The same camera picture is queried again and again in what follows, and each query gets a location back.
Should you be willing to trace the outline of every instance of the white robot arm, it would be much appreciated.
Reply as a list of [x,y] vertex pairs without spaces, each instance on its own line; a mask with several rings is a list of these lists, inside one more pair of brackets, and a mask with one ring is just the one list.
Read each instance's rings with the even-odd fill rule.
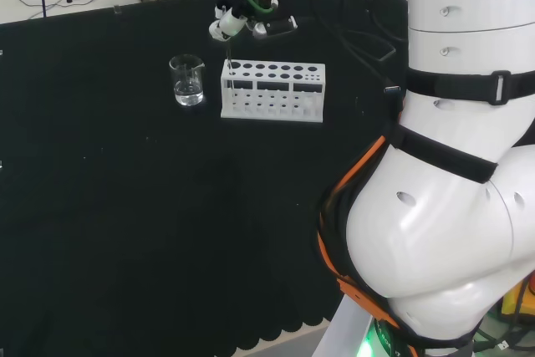
[[357,179],[344,245],[360,289],[449,355],[535,269],[535,145],[513,148],[535,119],[535,0],[408,2],[400,138]]

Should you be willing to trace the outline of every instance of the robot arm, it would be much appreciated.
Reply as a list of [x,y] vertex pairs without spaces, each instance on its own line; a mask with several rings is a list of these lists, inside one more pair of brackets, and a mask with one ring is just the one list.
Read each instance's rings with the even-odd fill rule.
[[448,355],[535,269],[535,146],[512,148],[535,119],[535,0],[408,1],[398,138],[348,172],[353,201],[331,191],[326,205],[350,205],[345,238],[324,211],[320,245],[344,292],[402,344]]
[[216,0],[216,21],[211,36],[226,42],[247,25],[255,38],[289,32],[297,28],[284,0]]

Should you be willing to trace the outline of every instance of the black table surface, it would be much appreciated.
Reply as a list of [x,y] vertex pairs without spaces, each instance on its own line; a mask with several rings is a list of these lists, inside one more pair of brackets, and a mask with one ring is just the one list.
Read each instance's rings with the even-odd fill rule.
[[[226,357],[333,316],[341,294],[311,246],[316,202],[380,132],[383,95],[307,0],[290,2],[297,32],[243,33],[232,57],[326,64],[322,124],[220,118],[213,0],[0,26],[5,355]],[[336,14],[337,0],[315,2]],[[378,4],[403,32],[406,3]],[[361,0],[346,15],[373,30]],[[175,102],[176,54],[205,61],[204,105]],[[385,71],[399,80],[405,65],[399,48]]]

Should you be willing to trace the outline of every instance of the test tube rack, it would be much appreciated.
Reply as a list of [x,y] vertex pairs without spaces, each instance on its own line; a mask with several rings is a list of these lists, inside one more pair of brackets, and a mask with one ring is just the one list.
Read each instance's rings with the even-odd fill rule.
[[227,59],[221,117],[321,123],[325,65]]

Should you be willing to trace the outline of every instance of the water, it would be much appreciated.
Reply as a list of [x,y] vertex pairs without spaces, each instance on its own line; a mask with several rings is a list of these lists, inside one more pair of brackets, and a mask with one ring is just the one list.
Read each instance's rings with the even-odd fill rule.
[[175,97],[179,104],[193,106],[202,101],[204,94],[198,83],[178,81],[175,84]]

